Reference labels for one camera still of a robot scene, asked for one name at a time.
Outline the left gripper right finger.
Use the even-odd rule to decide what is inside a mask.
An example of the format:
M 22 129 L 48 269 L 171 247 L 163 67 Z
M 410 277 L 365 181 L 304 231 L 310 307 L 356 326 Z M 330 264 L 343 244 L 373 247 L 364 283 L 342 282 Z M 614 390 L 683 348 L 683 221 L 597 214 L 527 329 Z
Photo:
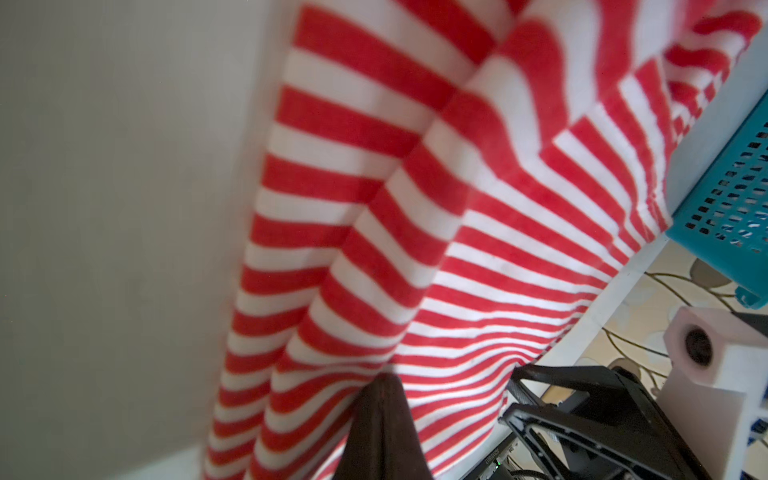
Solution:
M 433 479 L 396 375 L 386 376 L 386 478 Z

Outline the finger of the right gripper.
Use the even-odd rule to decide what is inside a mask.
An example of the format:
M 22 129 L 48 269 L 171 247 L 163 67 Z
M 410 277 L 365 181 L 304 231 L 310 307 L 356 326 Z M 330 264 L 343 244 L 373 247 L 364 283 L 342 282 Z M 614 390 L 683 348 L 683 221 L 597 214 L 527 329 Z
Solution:
M 588 415 L 515 404 L 502 415 L 552 479 L 688 479 L 690 468 L 641 414 Z
M 507 408 L 511 414 L 515 409 L 532 406 L 544 407 L 546 403 L 534 394 L 524 381 L 533 381 L 548 386 L 563 387 L 586 392 L 599 398 L 627 397 L 638 411 L 648 409 L 648 395 L 639 379 L 623 368 L 609 369 L 605 366 L 551 367 L 528 364 L 516 368 L 507 384 L 514 402 Z

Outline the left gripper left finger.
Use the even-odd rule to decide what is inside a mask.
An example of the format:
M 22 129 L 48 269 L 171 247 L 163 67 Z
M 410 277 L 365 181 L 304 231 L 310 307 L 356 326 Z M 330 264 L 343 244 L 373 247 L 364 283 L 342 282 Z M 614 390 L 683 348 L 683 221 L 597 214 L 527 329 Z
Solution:
M 374 479 L 385 477 L 384 401 L 387 377 L 377 376 L 358 396 L 344 452 L 334 479 Z

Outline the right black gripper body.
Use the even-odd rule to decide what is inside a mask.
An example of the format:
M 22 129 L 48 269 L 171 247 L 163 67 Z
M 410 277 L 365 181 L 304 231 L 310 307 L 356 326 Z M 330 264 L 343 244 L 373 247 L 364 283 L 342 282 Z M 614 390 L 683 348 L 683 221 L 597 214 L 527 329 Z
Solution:
M 612 369 L 622 385 L 611 407 L 611 451 L 636 479 L 708 479 L 709 473 L 639 378 Z

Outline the red white striped tank top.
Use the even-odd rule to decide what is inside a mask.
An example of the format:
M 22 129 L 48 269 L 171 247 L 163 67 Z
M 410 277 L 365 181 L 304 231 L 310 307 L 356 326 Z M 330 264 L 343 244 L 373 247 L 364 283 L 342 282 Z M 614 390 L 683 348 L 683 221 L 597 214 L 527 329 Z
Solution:
M 403 382 L 427 469 L 491 433 L 673 223 L 671 154 L 763 1 L 306 1 L 267 139 L 202 475 L 331 476 Z

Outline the teal plastic basket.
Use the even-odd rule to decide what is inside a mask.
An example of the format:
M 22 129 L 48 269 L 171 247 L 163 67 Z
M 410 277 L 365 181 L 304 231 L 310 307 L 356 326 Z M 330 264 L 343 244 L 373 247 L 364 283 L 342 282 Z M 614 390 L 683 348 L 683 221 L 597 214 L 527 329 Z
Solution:
M 667 236 L 767 305 L 767 97 L 762 96 L 674 214 Z

